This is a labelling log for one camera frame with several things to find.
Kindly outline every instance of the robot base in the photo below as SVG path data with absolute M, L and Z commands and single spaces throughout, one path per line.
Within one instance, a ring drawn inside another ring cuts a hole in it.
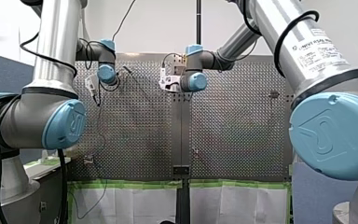
M 2 202 L 7 222 L 10 224 L 38 224 L 40 222 L 40 192 L 39 183 L 32 181 L 28 189 L 21 195 Z

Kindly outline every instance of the vertical metal post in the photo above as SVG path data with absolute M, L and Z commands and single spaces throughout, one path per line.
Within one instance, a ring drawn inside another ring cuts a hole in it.
M 201 0 L 197 0 L 197 44 L 201 44 Z

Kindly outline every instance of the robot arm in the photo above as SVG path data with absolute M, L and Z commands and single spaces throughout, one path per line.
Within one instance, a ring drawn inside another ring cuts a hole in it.
M 252 29 L 243 25 L 216 53 L 188 47 L 181 90 L 204 90 L 202 69 L 231 69 L 234 62 L 225 58 L 236 59 L 259 32 L 274 54 L 277 70 L 295 92 L 289 132 L 297 154 L 324 175 L 358 180 L 358 69 L 318 25 L 319 14 L 305 10 L 297 0 L 230 2 L 239 6 Z
M 36 52 L 72 66 L 75 61 L 98 61 L 100 81 L 112 85 L 117 79 L 114 43 L 78 41 L 80 13 L 86 4 L 87 0 L 44 1 Z M 76 73 L 63 63 L 36 57 L 33 80 L 22 89 L 21 98 L 0 93 L 0 155 L 5 186 L 1 188 L 2 202 L 9 204 L 14 196 L 20 198 L 33 189 L 34 182 L 29 183 L 21 164 L 19 148 L 68 148 L 83 133 L 86 109 L 73 88 Z

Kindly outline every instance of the pegboard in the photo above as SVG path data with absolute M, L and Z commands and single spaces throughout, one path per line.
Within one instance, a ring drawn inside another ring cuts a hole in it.
M 98 64 L 87 70 L 83 63 L 76 63 L 75 88 L 87 108 L 88 119 L 84 135 L 73 150 L 72 178 L 169 179 L 172 100 L 158 86 L 162 57 L 118 58 L 120 85 L 116 91 L 102 91 L 101 107 L 84 87 L 84 79 L 97 74 Z M 93 156 L 94 163 L 85 164 L 85 156 Z
M 84 79 L 96 74 L 97 63 L 90 70 L 76 64 L 75 88 L 88 120 L 71 151 L 72 179 L 170 180 L 176 160 L 172 151 L 181 133 L 190 136 L 181 146 L 190 147 L 191 178 L 281 181 L 288 176 L 290 96 L 271 57 L 251 57 L 222 74 L 207 72 L 207 90 L 193 95 L 187 113 L 191 116 L 179 116 L 178 127 L 177 113 L 183 111 L 178 112 L 174 97 L 158 86 L 164 56 L 118 54 L 121 84 L 114 92 L 102 91 L 102 110 L 84 87 Z M 269 97 L 272 91 L 278 98 Z M 90 155 L 94 163 L 85 164 L 84 157 Z
M 207 90 L 191 104 L 191 177 L 285 180 L 292 96 L 270 57 L 250 57 L 207 77 Z

